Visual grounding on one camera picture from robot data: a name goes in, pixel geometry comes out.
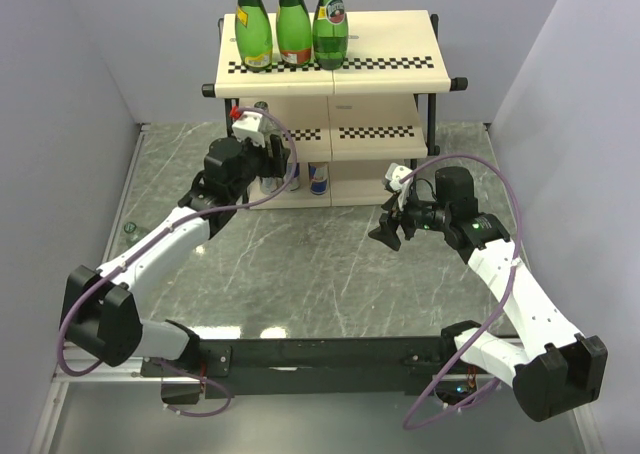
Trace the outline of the clear glass bottle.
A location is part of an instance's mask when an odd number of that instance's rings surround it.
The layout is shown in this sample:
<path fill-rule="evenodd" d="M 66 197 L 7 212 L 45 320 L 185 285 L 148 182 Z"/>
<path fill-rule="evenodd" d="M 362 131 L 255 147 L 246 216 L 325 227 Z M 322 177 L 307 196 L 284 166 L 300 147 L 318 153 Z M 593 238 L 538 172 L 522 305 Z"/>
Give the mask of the clear glass bottle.
<path fill-rule="evenodd" d="M 255 102 L 253 107 L 269 113 L 269 105 L 266 101 L 261 100 Z M 284 136 L 280 128 L 270 118 L 265 116 L 262 116 L 261 132 L 263 133 L 266 141 L 271 141 L 273 136 L 276 136 L 280 141 L 284 140 Z"/>
<path fill-rule="evenodd" d="M 123 231 L 127 247 L 133 247 L 151 232 L 150 229 L 140 226 L 134 222 L 127 222 L 123 226 Z"/>

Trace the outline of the silver energy drink can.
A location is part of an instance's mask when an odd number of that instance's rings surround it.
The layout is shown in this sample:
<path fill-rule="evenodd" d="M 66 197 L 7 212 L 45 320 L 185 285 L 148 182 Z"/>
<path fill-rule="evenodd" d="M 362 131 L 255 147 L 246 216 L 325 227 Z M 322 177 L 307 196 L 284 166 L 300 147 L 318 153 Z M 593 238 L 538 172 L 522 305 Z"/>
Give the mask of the silver energy drink can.
<path fill-rule="evenodd" d="M 287 171 L 285 178 L 291 178 L 290 182 L 287 185 L 287 192 L 295 192 L 300 189 L 301 181 L 300 181 L 300 164 L 299 163 L 289 163 L 287 165 Z"/>

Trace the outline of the blue energy drink can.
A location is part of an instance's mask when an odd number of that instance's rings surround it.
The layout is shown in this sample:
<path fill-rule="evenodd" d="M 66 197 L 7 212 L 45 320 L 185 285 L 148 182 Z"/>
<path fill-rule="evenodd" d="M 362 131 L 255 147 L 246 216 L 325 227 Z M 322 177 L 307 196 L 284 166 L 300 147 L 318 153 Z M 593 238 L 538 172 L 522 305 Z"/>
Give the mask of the blue energy drink can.
<path fill-rule="evenodd" d="M 309 189 L 313 195 L 324 195 L 329 188 L 329 169 L 326 162 L 308 164 Z"/>

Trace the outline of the green Perrier bottle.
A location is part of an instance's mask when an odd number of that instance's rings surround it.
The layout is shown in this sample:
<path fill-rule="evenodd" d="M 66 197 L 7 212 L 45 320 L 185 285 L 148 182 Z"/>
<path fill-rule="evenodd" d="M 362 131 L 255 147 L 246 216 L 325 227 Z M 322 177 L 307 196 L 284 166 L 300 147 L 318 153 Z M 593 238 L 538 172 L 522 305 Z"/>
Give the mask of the green Perrier bottle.
<path fill-rule="evenodd" d="M 237 0 L 235 38 L 241 62 L 249 71 L 271 68 L 273 37 L 262 0 Z"/>

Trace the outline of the clear glass bottle front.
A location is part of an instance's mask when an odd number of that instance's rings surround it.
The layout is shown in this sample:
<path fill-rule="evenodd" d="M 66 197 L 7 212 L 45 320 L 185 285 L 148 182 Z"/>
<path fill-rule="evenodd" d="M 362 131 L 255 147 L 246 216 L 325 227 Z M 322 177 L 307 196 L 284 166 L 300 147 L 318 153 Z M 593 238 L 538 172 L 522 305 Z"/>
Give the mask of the clear glass bottle front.
<path fill-rule="evenodd" d="M 123 226 L 123 231 L 127 247 L 133 247 L 151 232 L 150 229 L 140 226 L 134 222 L 127 222 Z"/>

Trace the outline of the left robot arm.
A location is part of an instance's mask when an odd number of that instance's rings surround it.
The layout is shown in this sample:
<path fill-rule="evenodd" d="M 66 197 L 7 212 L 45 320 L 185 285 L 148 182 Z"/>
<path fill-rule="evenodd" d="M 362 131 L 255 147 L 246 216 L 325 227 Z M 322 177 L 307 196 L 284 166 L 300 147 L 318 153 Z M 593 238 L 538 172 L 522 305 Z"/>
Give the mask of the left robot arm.
<path fill-rule="evenodd" d="M 163 359 L 179 376 L 193 373 L 201 360 L 199 336 L 174 321 L 142 319 L 137 301 L 229 223 L 256 178 L 284 177 L 296 157 L 290 133 L 213 141 L 203 169 L 167 218 L 119 257 L 69 275 L 56 345 L 59 367 L 76 373 L 64 357 L 65 344 L 72 343 L 97 364 L 117 367 L 140 356 Z"/>

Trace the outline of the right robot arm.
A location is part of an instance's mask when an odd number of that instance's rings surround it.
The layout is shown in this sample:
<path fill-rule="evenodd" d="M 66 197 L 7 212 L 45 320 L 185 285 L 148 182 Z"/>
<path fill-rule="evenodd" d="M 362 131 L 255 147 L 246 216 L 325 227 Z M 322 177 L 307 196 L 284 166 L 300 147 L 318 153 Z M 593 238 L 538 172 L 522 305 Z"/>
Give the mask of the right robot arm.
<path fill-rule="evenodd" d="M 458 323 L 442 332 L 439 361 L 460 373 L 473 365 L 512 388 L 524 413 L 541 422 L 599 398 L 608 351 L 586 337 L 553 304 L 519 254 L 519 245 L 493 214 L 483 213 L 464 167 L 437 170 L 434 198 L 412 193 L 408 167 L 393 163 L 383 185 L 391 192 L 379 225 L 369 234 L 393 250 L 417 230 L 439 232 L 498 300 L 520 339 L 512 344 L 479 325 Z"/>

